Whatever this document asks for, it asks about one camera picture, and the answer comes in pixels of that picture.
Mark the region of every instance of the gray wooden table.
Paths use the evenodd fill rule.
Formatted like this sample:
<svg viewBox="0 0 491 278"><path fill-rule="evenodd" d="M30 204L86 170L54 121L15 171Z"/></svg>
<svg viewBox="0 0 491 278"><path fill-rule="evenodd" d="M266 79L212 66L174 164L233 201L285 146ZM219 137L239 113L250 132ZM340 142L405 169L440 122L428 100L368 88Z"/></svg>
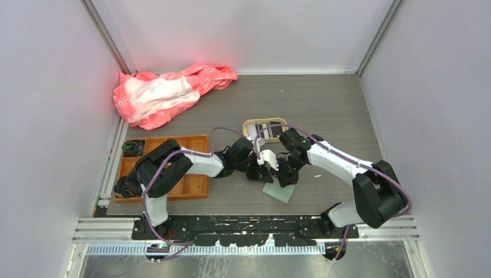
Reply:
<svg viewBox="0 0 491 278"><path fill-rule="evenodd" d="M287 123L317 134L333 146L358 158L382 158L360 80L356 75L242 75L227 89L210 91L170 123L152 131L128 129L126 138L208 134L213 127L241 130L249 119L283 118ZM217 150L237 135L216 131ZM283 149L280 143L263 148ZM169 214L318 214L353 198L350 185L313 166L300 171L288 204L262 193L264 183L236 172L210 178L208 199L168 202ZM140 203L111 201L110 215L141 215Z"/></svg>

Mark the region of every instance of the orange wooden tray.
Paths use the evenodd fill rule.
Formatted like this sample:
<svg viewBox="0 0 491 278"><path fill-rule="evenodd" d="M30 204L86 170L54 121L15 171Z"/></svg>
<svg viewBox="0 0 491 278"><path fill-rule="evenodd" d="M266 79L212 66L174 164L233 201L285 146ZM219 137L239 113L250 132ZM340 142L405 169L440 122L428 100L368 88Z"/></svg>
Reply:
<svg viewBox="0 0 491 278"><path fill-rule="evenodd" d="M168 139L175 139L180 146L193 151L208 152L208 135L139 138L127 141L145 141L143 155L146 155ZM118 179L128 175L140 158L142 157L124 157L123 155L119 164ZM205 198L208 198L208 177L206 175L185 175L167 195L167 200L169 201ZM141 202L141 197L121 198L114 195L114 201L118 203L138 203Z"/></svg>

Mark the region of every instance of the gray wall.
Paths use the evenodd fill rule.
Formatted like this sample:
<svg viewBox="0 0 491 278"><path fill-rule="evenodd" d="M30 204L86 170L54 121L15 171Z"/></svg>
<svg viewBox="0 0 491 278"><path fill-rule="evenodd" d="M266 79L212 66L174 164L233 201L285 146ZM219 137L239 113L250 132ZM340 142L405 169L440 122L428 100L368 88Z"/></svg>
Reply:
<svg viewBox="0 0 491 278"><path fill-rule="evenodd" d="M489 277L491 2L406 1L362 84L435 277Z"/></svg>
<svg viewBox="0 0 491 278"><path fill-rule="evenodd" d="M100 0L139 71L356 72L392 0Z"/></svg>
<svg viewBox="0 0 491 278"><path fill-rule="evenodd" d="M0 10L0 276L60 277L107 159L118 67L79 1Z"/></svg>

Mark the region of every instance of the pink plastic bag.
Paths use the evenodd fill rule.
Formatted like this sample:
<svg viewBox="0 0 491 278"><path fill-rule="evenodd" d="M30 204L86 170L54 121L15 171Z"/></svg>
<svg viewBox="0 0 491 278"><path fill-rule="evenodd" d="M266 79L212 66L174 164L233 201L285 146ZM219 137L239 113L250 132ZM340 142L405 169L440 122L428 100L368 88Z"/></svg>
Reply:
<svg viewBox="0 0 491 278"><path fill-rule="evenodd" d="M121 73L119 78L113 96L119 114L130 126L152 130L170 122L211 89L226 88L237 75L227 66L194 64L181 72Z"/></svg>

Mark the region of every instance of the gray floor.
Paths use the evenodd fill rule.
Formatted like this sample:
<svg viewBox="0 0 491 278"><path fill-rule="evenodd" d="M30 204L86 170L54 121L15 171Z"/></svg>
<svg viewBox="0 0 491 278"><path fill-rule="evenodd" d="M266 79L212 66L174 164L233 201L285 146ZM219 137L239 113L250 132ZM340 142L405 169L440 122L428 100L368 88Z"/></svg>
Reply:
<svg viewBox="0 0 491 278"><path fill-rule="evenodd" d="M216 126L241 130L249 119L283 118L317 134L335 147L364 160L382 158L357 75L243 75L227 89L211 91L192 108L163 127L145 131L129 128L126 138L210 134ZM217 131L217 149L237 135ZM266 144L281 150L279 143ZM290 202L283 204L262 193L263 184L244 173L212 179L208 199L168 202L169 214L318 214L353 198L350 185L312 166L300 172ZM108 214L136 214L141 204L109 204Z"/></svg>
<svg viewBox="0 0 491 278"><path fill-rule="evenodd" d="M320 254L182 256L152 265L142 256L87 256L80 277L124 272L126 278L414 277L403 242L352 242L336 264Z"/></svg>

